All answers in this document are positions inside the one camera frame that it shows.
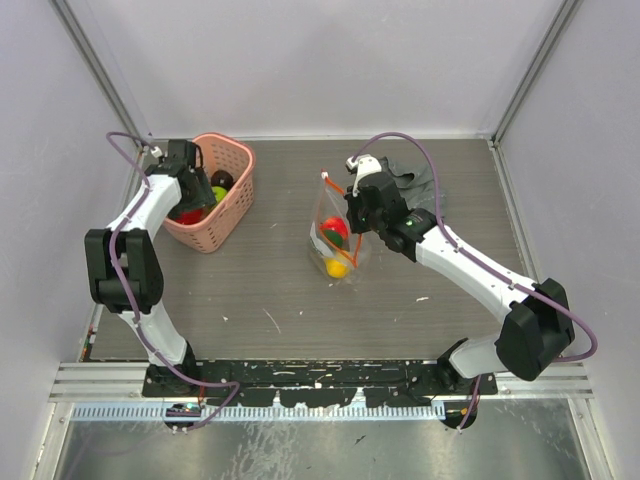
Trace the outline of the green apple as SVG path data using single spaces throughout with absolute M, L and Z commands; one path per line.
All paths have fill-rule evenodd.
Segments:
M 215 196 L 216 202 L 221 202 L 228 194 L 228 191 L 221 186 L 212 186 L 211 190 Z

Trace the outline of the red apple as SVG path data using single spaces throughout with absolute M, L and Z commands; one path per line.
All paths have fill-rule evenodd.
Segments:
M 339 216 L 328 217 L 320 224 L 320 229 L 324 233 L 332 231 L 340 235 L 342 238 L 347 238 L 349 236 L 349 229 L 344 220 Z

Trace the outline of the pink plastic basket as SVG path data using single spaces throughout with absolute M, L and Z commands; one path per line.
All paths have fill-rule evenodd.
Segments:
M 184 225 L 166 218 L 163 227 L 184 245 L 201 253 L 213 253 L 253 204 L 256 155 L 248 145 L 219 133 L 204 133 L 192 141 L 203 150 L 204 169 L 209 176 L 217 170 L 224 170 L 235 183 L 221 202 L 198 223 Z

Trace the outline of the dark green avocado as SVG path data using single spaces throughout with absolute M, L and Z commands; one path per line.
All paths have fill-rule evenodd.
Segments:
M 341 249 L 343 247 L 344 238 L 338 232 L 326 229 L 323 230 L 323 234 L 334 248 Z

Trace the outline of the clear zip top bag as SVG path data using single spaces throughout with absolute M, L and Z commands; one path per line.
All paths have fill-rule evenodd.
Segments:
M 363 234 L 351 230 L 344 190 L 326 170 L 319 179 L 309 230 L 310 257 L 331 283 L 355 285 L 364 278 L 371 245 Z

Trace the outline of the yellow pear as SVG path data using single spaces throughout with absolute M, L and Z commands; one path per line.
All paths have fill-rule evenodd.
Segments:
M 350 273 L 349 266 L 336 258 L 325 258 L 324 265 L 326 273 L 334 279 L 345 278 Z

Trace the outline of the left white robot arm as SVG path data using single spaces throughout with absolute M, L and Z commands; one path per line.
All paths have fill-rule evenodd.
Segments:
M 142 168 L 109 132 L 106 139 L 139 175 L 138 191 L 106 227 L 84 237 L 90 294 L 117 315 L 145 349 L 148 381 L 169 394 L 188 396 L 202 388 L 193 349 L 178 333 L 163 304 L 164 277 L 154 239 L 166 219 L 215 205 L 204 171 L 204 154 L 194 142 L 172 139 L 165 149 L 130 135 L 154 163 Z

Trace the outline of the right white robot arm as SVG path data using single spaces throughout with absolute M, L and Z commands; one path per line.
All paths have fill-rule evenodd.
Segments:
M 358 175 L 345 198 L 355 232 L 376 233 L 387 248 L 445 276 L 500 322 L 498 334 L 463 338 L 438 358 L 438 381 L 447 392 L 462 393 L 491 373 L 533 381 L 574 341 L 562 285 L 515 274 L 440 227 L 434 214 L 409 209 L 389 174 Z

